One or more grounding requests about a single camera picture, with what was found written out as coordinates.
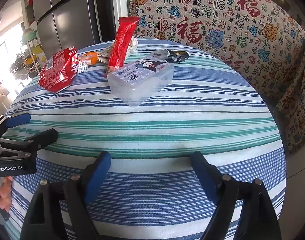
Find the left hand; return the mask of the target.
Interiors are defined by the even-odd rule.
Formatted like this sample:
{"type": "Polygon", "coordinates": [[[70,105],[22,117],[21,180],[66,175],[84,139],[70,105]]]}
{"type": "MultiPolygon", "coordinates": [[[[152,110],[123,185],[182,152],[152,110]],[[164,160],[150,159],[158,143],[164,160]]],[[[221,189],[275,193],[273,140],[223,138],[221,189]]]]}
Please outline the left hand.
{"type": "Polygon", "coordinates": [[[0,208],[7,212],[11,207],[11,191],[12,191],[13,177],[4,177],[0,186],[0,208]]]}

